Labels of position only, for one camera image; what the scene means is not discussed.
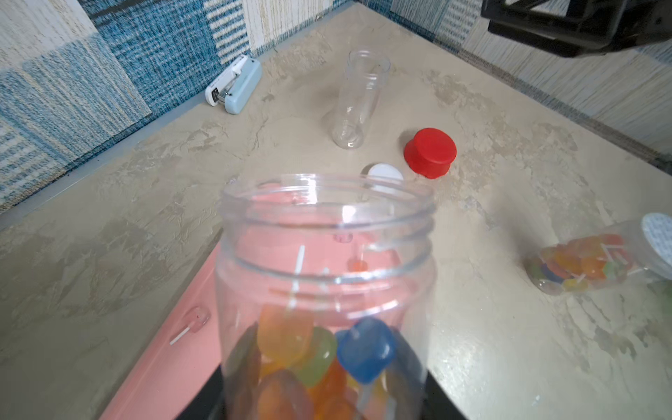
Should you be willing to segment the red jar lid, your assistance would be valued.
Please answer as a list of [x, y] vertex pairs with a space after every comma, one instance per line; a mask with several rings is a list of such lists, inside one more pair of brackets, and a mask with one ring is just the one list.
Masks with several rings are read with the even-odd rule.
[[449, 172], [458, 155], [453, 139], [440, 129], [420, 129], [404, 146], [404, 160], [411, 170], [429, 180]]

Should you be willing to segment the white jar lid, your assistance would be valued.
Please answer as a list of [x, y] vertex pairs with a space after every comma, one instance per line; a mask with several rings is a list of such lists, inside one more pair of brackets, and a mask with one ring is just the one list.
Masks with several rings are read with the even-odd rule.
[[[374, 179], [383, 179], [386, 183], [394, 183], [396, 185], [401, 185], [404, 182], [404, 175], [392, 166], [391, 164], [378, 163], [369, 166], [366, 170], [366, 175], [369, 178]], [[386, 185], [371, 185], [369, 187], [372, 191], [381, 192], [382, 194], [396, 194], [397, 189], [386, 187]]]

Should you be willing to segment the patterned lid candy jar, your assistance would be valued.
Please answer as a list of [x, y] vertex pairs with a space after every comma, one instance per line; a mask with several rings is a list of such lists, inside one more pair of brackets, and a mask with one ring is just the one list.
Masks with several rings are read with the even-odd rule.
[[542, 248], [524, 261], [531, 282], [549, 295], [671, 279], [671, 217], [647, 213], [591, 236]]

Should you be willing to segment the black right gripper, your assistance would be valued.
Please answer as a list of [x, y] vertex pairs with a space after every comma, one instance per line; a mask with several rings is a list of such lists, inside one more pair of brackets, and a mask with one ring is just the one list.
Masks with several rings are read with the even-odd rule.
[[670, 1], [570, 1], [563, 15], [543, 1], [484, 1], [488, 31], [561, 58], [604, 55], [671, 39]]

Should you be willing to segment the clear candy jar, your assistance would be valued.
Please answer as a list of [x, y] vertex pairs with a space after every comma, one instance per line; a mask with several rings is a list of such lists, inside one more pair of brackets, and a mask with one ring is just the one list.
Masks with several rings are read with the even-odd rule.
[[330, 134], [336, 145], [349, 150], [364, 143], [391, 64], [383, 54], [361, 48], [348, 54], [346, 65]]

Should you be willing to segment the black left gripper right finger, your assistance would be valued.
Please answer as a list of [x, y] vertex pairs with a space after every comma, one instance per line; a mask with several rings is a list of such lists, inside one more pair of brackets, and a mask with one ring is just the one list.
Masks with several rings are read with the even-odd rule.
[[451, 401], [431, 372], [425, 381], [422, 405], [423, 420], [467, 420]]

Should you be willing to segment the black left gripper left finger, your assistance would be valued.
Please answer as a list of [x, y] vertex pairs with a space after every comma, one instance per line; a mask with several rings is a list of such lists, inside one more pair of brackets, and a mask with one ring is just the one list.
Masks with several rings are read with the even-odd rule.
[[225, 420], [225, 386], [222, 370], [217, 367], [201, 391], [183, 409], [176, 420]]

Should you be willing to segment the red lid candy jar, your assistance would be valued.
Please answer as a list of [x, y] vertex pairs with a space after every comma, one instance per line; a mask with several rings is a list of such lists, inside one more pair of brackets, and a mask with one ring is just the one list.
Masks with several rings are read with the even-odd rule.
[[215, 264], [229, 419], [418, 419], [437, 281], [432, 189], [237, 182]]

